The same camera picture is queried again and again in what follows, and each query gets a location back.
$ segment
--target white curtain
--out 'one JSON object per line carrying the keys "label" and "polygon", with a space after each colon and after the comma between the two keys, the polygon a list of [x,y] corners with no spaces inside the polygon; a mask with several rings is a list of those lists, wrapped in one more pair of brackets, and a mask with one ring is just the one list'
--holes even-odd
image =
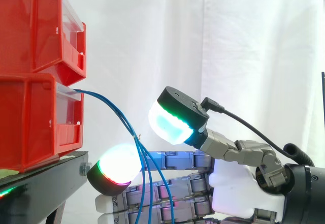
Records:
{"label": "white curtain", "polygon": [[[87,79],[72,87],[107,96],[148,150],[191,150],[164,142],[148,124],[152,103],[173,86],[197,100],[211,97],[325,167],[323,0],[69,1],[87,25]],[[210,115],[208,127],[226,137],[262,142],[230,118]],[[89,96],[84,131],[82,150],[93,164],[109,147],[132,142],[110,109]],[[138,176],[133,184],[140,183]],[[96,223],[97,195],[86,183],[68,199],[62,223]]]}

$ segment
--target robot finger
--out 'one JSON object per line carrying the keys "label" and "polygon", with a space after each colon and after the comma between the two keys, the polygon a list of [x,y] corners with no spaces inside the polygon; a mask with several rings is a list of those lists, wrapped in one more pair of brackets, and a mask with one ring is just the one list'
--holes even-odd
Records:
{"label": "robot finger", "polygon": [[[207,173],[193,173],[191,175],[170,179],[167,181],[174,200],[184,199],[211,193]],[[96,202],[96,209],[100,213],[113,213],[125,211],[140,204],[142,185],[128,187],[123,193],[117,196],[99,195]],[[164,182],[153,183],[153,204],[159,204],[168,200],[168,193]],[[146,185],[144,206],[150,204],[150,185]]]}
{"label": "robot finger", "polygon": [[[175,223],[191,221],[195,218],[213,214],[211,199],[211,195],[203,195],[174,201]],[[138,211],[139,208],[137,207],[126,211],[103,214],[98,218],[98,224],[134,224]],[[142,209],[140,223],[148,223],[148,217],[149,206],[145,206]],[[170,223],[170,221],[171,208],[169,202],[153,205],[151,224]]]}
{"label": "robot finger", "polygon": [[[202,151],[152,151],[150,152],[161,170],[213,171],[213,158]],[[147,156],[150,170],[157,170]]]}

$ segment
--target green led light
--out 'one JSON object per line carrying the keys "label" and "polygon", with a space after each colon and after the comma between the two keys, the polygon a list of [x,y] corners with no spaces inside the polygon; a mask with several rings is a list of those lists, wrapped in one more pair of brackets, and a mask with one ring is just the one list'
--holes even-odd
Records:
{"label": "green led light", "polygon": [[171,144],[181,144],[193,134],[187,123],[170,114],[158,102],[149,112],[149,123],[158,136]]}
{"label": "green led light", "polygon": [[10,188],[10,189],[7,189],[6,191],[3,191],[3,192],[1,192],[0,193],[0,198],[1,197],[3,197],[3,196],[5,196],[5,195],[7,195],[7,194],[9,194],[12,190],[14,190],[16,187],[12,187],[12,188]]}

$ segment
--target red storage bin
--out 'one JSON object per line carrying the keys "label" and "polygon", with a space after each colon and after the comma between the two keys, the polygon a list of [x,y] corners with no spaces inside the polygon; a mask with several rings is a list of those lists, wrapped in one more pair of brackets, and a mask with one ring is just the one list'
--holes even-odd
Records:
{"label": "red storage bin", "polygon": [[24,172],[82,147],[83,95],[50,74],[0,74],[0,169]]}
{"label": "red storage bin", "polygon": [[67,0],[0,0],[0,72],[86,77],[86,26]]}

